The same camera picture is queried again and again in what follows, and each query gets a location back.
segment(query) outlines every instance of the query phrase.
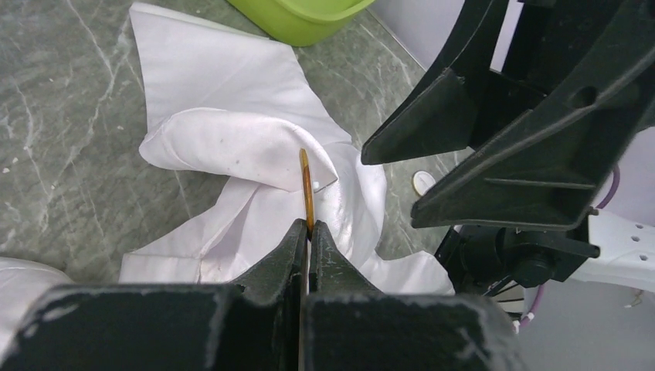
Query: green bowl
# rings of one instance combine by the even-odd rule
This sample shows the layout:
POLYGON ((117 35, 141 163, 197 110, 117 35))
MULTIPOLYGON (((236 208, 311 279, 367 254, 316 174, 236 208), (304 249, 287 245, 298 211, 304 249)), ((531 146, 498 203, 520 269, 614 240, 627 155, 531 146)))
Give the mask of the green bowl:
POLYGON ((309 46, 337 32, 374 0, 228 0, 275 39, 309 46))

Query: screw hole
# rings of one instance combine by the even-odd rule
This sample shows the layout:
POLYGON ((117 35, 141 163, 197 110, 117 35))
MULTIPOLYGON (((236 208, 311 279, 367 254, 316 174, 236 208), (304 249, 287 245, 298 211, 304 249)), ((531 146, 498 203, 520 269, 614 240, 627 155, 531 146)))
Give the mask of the screw hole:
POLYGON ((573 108, 589 107, 596 102, 598 90, 594 87, 583 87, 568 99, 568 104, 573 108))

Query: gray marble surface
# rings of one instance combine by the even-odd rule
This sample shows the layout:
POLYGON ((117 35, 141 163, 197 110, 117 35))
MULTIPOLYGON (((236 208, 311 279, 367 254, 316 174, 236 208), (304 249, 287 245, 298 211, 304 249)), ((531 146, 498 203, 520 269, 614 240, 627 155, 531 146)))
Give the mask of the gray marble surface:
MULTIPOLYGON (((0 6, 0 256, 82 282, 115 281, 120 259, 209 208, 223 176, 155 168, 128 0, 4 0, 0 6)), ((158 0, 263 34, 224 0, 158 0)), ((359 148, 423 71, 367 12, 298 49, 307 79, 359 148)), ((444 229, 414 230, 411 175, 439 178, 464 153, 385 167, 386 259, 434 251, 444 229)))

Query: folded cloth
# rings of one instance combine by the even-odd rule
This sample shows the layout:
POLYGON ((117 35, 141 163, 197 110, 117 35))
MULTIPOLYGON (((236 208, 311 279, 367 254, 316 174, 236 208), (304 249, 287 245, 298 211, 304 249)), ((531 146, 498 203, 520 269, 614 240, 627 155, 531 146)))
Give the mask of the folded cloth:
POLYGON ((32 303, 52 286, 71 283, 47 265, 0 257, 0 360, 32 303))
POLYGON ((153 5, 130 9, 148 115, 139 148, 152 165, 231 175, 216 204, 125 254, 120 282, 226 282, 261 260, 304 218, 306 148, 316 219, 375 286, 452 293, 428 253, 382 260, 386 180, 364 166, 287 45, 153 5))

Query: gray floor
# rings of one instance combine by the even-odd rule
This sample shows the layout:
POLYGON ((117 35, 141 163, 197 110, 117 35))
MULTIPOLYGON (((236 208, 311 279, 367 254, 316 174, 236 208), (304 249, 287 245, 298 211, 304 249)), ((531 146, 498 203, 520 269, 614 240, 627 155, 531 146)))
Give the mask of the gray floor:
MULTIPOLYGON (((0 9, 0 256, 35 260, 76 281, 114 281, 122 254, 212 205, 226 180, 150 166, 128 0, 5 0, 0 9)), ((153 3, 262 34, 224 0, 153 3)), ((332 117, 361 144, 422 76, 364 12, 297 55, 332 117)), ((387 165, 390 259, 434 251, 444 229, 414 230, 410 177, 439 178, 463 153, 387 165)))

